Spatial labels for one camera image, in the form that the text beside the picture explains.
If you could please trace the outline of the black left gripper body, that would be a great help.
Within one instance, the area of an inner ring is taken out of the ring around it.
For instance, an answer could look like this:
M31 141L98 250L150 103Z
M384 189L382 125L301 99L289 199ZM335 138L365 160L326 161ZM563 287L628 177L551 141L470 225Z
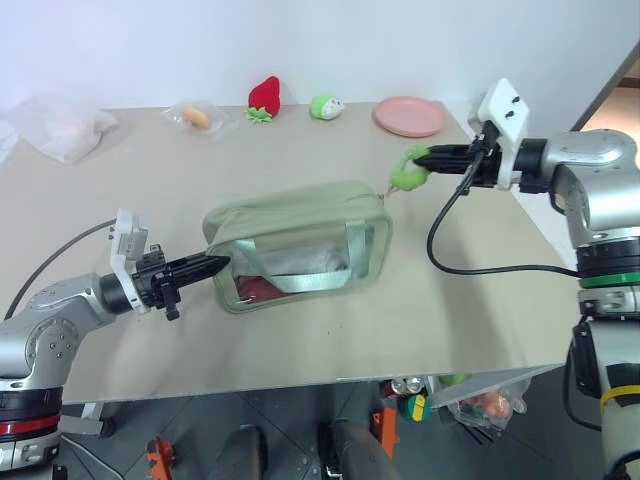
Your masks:
M145 306L163 310L169 321L180 317L177 308L181 301L179 289L159 244L151 245L150 250L136 262L132 278Z

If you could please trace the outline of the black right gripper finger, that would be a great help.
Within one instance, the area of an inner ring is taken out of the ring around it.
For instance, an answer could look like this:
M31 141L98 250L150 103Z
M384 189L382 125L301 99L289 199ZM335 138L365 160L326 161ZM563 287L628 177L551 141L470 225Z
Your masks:
M430 153L414 159L413 163L430 173L462 175L472 160L467 155Z
M429 148L427 157L435 160L467 160L470 156L468 144L434 145Z

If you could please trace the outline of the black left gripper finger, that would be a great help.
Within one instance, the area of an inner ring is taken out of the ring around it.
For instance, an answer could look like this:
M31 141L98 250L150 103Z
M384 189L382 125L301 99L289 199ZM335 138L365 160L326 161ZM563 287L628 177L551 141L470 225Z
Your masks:
M170 284L173 290L215 277L226 267L225 264L182 264L171 265Z
M228 256L211 256L206 254L194 254L194 255L190 255L187 257L183 257L183 258L171 261L170 263L167 264L167 268L170 271L171 265L182 265L182 264L225 264L227 267L230 261L231 261L231 258Z

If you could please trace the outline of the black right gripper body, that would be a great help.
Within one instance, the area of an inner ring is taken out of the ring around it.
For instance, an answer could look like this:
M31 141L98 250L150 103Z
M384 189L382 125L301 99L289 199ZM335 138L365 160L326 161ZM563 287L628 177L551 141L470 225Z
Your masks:
M500 132L493 122L482 123L480 133L476 135L468 150L471 158L471 186L493 188L497 185L502 157L499 137Z

